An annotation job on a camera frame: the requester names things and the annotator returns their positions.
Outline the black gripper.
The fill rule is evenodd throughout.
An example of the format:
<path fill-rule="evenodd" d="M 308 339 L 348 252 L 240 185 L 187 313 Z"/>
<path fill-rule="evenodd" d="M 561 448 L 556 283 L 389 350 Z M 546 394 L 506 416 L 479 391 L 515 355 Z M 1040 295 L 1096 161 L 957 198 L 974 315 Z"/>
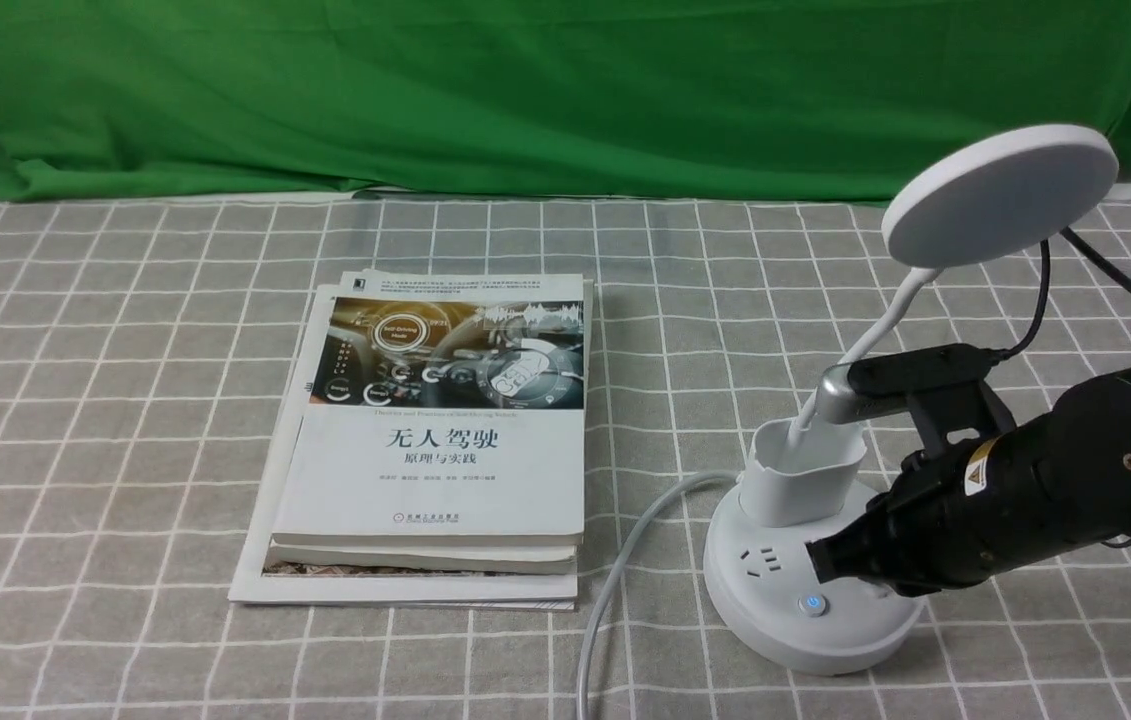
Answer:
<path fill-rule="evenodd" d="M 867 502 L 863 528 L 808 543 L 817 582 L 953 591 L 1076 547 L 1073 503 L 1054 486 L 1041 425 L 903 472 Z"/>

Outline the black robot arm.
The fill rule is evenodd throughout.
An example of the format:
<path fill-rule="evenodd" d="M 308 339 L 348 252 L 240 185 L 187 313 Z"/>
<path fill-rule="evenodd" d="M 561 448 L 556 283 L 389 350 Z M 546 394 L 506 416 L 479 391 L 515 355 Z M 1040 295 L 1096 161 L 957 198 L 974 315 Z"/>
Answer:
<path fill-rule="evenodd" d="M 1131 544 L 1131 368 L 1086 379 L 1024 425 L 991 391 L 988 368 L 955 345 L 851 365 L 851 387 L 871 400 L 899 393 L 922 446 L 861 518 L 808 543 L 820 582 L 920 597 Z"/>

